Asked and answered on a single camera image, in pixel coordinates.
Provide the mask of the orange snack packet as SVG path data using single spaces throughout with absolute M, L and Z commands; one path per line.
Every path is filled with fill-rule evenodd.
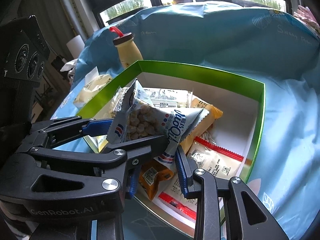
M 174 172 L 163 164 L 151 159 L 141 166 L 139 184 L 145 190 L 149 200 L 153 200 L 158 192 L 159 183 L 174 176 Z

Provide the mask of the peanut snack packet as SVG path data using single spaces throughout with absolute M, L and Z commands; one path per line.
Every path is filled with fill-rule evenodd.
M 177 147 L 202 110 L 183 107 L 157 108 L 140 82 L 135 79 L 124 95 L 121 110 L 112 121 L 107 141 L 117 144 L 152 135 L 165 135 L 169 144 L 155 160 L 175 172 Z

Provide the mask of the white red blue snack bag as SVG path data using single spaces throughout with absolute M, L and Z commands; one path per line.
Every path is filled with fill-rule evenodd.
M 243 159 L 242 155 L 195 137 L 185 157 L 178 152 L 177 175 L 158 198 L 183 217 L 196 220 L 197 197 L 203 184 L 200 178 L 210 173 L 229 180 L 236 176 Z

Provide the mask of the tan yellow snack packet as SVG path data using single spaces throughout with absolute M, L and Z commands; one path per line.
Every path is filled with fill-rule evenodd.
M 203 110 L 197 117 L 193 127 L 189 128 L 187 131 L 187 135 L 182 137 L 180 145 L 185 153 L 187 153 L 191 148 L 194 138 L 202 135 L 216 119 L 221 118 L 223 115 L 223 111 L 197 96 L 193 96 L 191 107 L 201 108 Z

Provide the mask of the yellow snack bag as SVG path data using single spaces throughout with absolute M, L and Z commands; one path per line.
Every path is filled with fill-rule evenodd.
M 113 116 L 110 112 L 105 112 L 103 114 L 97 114 L 93 117 L 95 120 L 103 120 L 103 119 L 113 119 Z M 106 128 L 103 128 L 103 134 L 97 135 L 95 137 L 92 137 L 90 135 L 86 135 L 83 137 L 84 141 L 87 143 L 89 148 L 94 152 L 94 153 L 100 153 L 101 150 L 106 146 L 108 143 L 107 141 L 107 133 L 109 130 L 109 127 L 111 126 L 112 121 L 108 121 L 106 123 Z

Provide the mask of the tissue pack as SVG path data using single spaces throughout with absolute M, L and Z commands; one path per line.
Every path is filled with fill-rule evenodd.
M 99 74 L 98 68 L 93 68 L 85 76 L 85 85 L 73 101 L 73 105 L 82 109 L 96 94 L 98 94 L 108 83 L 112 81 L 110 74 Z

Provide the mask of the white paper roll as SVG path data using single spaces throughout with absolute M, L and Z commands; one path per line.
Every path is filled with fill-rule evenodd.
M 69 49 L 73 59 L 77 59 L 85 47 L 85 43 L 80 35 L 72 38 L 66 43 L 67 48 Z

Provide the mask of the green cardboard box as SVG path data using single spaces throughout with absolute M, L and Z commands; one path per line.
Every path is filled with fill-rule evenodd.
M 191 237 L 197 200 L 181 192 L 175 161 L 186 155 L 218 178 L 248 176 L 264 122 L 265 85 L 190 64 L 137 61 L 79 111 L 112 118 L 106 145 L 163 134 L 169 144 L 141 166 L 136 198 L 161 220 Z

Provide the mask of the yellow bear bottle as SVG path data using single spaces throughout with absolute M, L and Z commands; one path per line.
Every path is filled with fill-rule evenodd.
M 109 27 L 109 30 L 118 36 L 113 39 L 117 48 L 122 66 L 126 69 L 138 60 L 143 60 L 142 54 L 135 42 L 133 33 L 122 33 L 117 27 Z

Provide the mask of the blue floral bedsheet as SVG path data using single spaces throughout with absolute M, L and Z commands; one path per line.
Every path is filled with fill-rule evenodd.
M 290 239 L 319 214 L 319 36 L 285 12 L 200 2 L 144 9 L 116 24 L 146 60 L 223 69 L 266 86 L 249 185 Z

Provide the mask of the pink folded cloth pile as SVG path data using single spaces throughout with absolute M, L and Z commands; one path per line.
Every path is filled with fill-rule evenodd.
M 293 13 L 293 16 L 299 19 L 300 21 L 304 22 L 308 27 L 310 27 L 319 34 L 319 24 L 308 7 L 303 7 L 299 5 L 297 11 Z

